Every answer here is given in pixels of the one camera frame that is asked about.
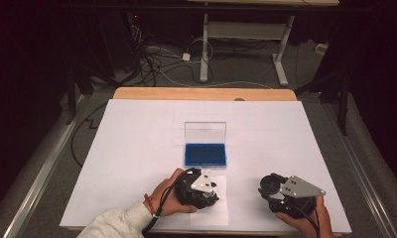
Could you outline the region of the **black metal stand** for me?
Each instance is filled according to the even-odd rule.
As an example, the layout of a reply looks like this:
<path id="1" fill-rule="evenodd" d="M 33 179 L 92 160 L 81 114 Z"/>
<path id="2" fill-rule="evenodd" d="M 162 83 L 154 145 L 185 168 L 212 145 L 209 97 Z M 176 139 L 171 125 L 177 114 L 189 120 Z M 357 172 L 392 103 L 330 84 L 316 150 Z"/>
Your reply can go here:
<path id="1" fill-rule="evenodd" d="M 300 95 L 301 93 L 312 91 L 316 87 L 322 87 L 323 85 L 329 87 L 330 90 L 322 92 L 321 101 L 331 103 L 334 99 L 337 100 L 338 109 L 336 123 L 341 134 L 346 136 L 347 102 L 350 85 L 349 72 L 347 70 L 344 72 L 330 72 L 318 80 L 313 80 L 310 83 L 298 87 L 294 90 L 294 93 Z"/>
<path id="2" fill-rule="evenodd" d="M 67 119 L 69 125 L 76 114 L 75 90 L 82 95 L 91 95 L 93 86 L 90 82 L 91 70 L 82 64 L 71 64 L 66 71 Z"/>

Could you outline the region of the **person's left hand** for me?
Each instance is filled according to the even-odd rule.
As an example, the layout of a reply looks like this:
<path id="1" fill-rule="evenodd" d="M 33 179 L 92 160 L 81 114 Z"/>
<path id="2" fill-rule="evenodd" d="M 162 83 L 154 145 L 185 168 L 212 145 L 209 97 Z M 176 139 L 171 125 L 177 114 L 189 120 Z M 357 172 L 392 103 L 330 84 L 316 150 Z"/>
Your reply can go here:
<path id="1" fill-rule="evenodd" d="M 157 215 L 169 216 L 175 213 L 195 213 L 198 210 L 193 205 L 180 204 L 174 192 L 169 192 L 169 187 L 182 172 L 182 169 L 175 169 L 172 175 L 163 179 L 149 195 Z"/>

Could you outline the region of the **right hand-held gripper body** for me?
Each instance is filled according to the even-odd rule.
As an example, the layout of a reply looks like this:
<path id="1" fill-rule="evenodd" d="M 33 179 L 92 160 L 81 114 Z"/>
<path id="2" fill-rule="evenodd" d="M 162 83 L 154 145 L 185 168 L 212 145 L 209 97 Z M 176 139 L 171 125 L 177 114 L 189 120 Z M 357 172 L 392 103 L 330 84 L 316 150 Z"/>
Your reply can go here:
<path id="1" fill-rule="evenodd" d="M 279 192 L 268 201 L 270 210 L 273 213 L 285 213 L 295 219 L 309 216 L 316 208 L 316 197 L 327 193 L 297 176 L 287 179 Z"/>

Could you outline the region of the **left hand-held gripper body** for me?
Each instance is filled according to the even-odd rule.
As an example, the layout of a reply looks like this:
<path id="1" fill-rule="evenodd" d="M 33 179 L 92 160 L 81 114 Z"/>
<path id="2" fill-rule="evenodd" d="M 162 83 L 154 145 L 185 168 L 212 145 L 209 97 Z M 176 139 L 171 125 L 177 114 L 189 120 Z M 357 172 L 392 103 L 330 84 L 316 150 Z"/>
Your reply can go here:
<path id="1" fill-rule="evenodd" d="M 203 209 L 207 197 L 217 195 L 210 183 L 210 170 L 190 168 L 185 170 L 175 181 L 175 195 L 182 205 L 193 205 Z"/>

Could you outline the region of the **aluminium floor rail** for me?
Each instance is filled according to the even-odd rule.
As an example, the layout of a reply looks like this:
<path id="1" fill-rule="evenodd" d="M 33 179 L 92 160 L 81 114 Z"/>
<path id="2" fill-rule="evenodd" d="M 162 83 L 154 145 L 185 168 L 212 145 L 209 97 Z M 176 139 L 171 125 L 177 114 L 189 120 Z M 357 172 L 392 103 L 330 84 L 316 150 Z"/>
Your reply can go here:
<path id="1" fill-rule="evenodd" d="M 29 220 L 32 217 L 48 183 L 59 163 L 61 153 L 69 140 L 71 133 L 79 121 L 81 113 L 86 108 L 90 95 L 81 95 L 75 105 L 76 112 L 72 119 L 66 123 L 64 130 L 60 133 L 59 140 L 53 150 L 46 157 L 42 167 L 35 177 L 14 218 L 5 231 L 3 238 L 20 238 Z"/>
<path id="2" fill-rule="evenodd" d="M 335 136 L 345 150 L 343 160 L 351 185 L 340 186 L 346 214 L 355 238 L 397 238 L 397 180 L 382 160 L 363 122 L 348 113 L 347 134 L 336 124 L 334 107 L 325 104 Z"/>

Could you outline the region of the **large white board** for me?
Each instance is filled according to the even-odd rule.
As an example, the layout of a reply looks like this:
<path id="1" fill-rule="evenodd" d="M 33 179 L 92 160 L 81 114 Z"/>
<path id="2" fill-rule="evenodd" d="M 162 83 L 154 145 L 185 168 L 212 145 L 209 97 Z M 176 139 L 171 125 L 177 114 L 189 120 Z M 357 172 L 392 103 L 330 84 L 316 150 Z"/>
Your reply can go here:
<path id="1" fill-rule="evenodd" d="M 190 214 L 161 218 L 158 232 L 287 234 L 292 227 L 258 192 L 272 173 L 297 176 L 326 193 L 334 232 L 351 228 L 303 104 L 299 101 L 121 100 L 108 102 L 61 225 L 86 226 L 111 208 L 126 208 L 184 164 L 185 123 L 225 122 L 227 226 L 191 226 Z"/>

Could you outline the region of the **person's right hand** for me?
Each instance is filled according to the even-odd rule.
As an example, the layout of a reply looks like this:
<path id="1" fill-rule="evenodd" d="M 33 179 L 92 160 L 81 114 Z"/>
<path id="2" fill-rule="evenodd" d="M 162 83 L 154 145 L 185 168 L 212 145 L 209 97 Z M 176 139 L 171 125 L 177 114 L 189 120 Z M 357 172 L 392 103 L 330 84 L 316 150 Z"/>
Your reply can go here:
<path id="1" fill-rule="evenodd" d="M 331 229 L 331 218 L 322 196 L 316 197 L 316 210 L 310 215 L 320 229 L 319 234 L 307 218 L 295 219 L 282 212 L 278 212 L 276 217 L 296 228 L 302 238 L 335 238 Z"/>

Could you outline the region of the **red wristband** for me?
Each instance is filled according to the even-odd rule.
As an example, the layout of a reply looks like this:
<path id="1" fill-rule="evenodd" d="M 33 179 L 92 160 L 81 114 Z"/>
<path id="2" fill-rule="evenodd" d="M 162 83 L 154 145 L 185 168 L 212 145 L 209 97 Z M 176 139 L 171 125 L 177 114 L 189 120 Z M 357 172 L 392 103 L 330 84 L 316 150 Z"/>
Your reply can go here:
<path id="1" fill-rule="evenodd" d="M 147 204 L 146 206 L 149 209 L 149 211 L 152 214 L 152 216 L 156 216 L 156 211 L 155 211 L 155 209 L 153 207 L 152 199 L 150 198 L 150 196 L 147 193 L 144 194 L 144 199 L 145 199 L 145 202 Z"/>

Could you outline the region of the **white metal desk frame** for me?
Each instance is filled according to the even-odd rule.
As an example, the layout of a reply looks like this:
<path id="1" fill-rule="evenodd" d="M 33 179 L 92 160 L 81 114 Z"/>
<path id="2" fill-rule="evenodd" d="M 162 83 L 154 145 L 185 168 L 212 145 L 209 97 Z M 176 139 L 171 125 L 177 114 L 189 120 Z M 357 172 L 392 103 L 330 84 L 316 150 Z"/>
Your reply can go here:
<path id="1" fill-rule="evenodd" d="M 220 4 L 223 7 L 228 5 L 239 7 L 289 7 L 293 10 L 305 6 L 316 7 L 324 10 L 327 7 L 336 7 L 338 0 L 189 0 L 199 3 L 201 7 L 215 7 Z M 271 56 L 273 66 L 277 73 L 279 83 L 282 86 L 289 84 L 282 66 L 282 56 L 286 48 L 290 33 L 292 31 L 295 14 L 288 14 L 285 23 L 264 24 L 211 21 L 207 13 L 203 14 L 202 21 L 202 47 L 200 57 L 200 82 L 208 82 L 210 76 L 209 60 L 213 48 L 208 39 L 242 39 L 242 40 L 279 40 L 280 47 L 276 54 Z"/>

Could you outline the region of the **white paper sheet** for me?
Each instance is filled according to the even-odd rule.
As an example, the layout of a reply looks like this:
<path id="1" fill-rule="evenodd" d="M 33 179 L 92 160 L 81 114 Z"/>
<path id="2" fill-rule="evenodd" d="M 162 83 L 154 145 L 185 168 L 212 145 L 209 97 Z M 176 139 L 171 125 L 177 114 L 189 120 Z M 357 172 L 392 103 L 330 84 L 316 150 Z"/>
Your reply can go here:
<path id="1" fill-rule="evenodd" d="M 191 226 L 227 226 L 228 207 L 226 198 L 226 177 L 215 176 L 212 181 L 216 184 L 215 191 L 218 201 L 209 207 L 198 210 L 190 215 Z"/>

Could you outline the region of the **wooden table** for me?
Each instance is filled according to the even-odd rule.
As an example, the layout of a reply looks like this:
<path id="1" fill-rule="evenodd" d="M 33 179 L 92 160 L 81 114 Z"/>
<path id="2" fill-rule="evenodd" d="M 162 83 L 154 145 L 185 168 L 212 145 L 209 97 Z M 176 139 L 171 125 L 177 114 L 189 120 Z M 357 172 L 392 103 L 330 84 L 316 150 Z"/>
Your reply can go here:
<path id="1" fill-rule="evenodd" d="M 119 87 L 114 99 L 297 101 L 290 89 Z"/>

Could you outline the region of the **black round stamp cap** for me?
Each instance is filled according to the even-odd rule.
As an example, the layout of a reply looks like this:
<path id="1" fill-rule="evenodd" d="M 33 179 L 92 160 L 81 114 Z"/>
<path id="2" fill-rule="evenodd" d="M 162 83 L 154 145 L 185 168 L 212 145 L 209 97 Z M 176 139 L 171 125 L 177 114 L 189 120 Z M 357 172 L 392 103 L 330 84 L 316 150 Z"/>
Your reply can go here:
<path id="1" fill-rule="evenodd" d="M 280 188 L 281 188 L 281 184 L 275 184 L 274 180 L 273 180 L 273 177 L 271 175 L 269 175 L 269 176 L 264 177 L 260 181 L 260 187 L 259 188 L 271 189 L 271 190 L 274 191 L 274 194 L 277 194 L 279 192 Z"/>

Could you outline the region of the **blue ink pad case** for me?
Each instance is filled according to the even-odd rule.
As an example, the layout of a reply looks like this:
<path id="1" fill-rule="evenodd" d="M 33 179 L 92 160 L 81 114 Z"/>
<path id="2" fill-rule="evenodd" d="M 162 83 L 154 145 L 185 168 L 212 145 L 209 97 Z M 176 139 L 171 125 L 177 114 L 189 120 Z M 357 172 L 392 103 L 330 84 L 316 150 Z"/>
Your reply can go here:
<path id="1" fill-rule="evenodd" d="M 224 168 L 225 137 L 225 122 L 186 122 L 185 166 Z"/>

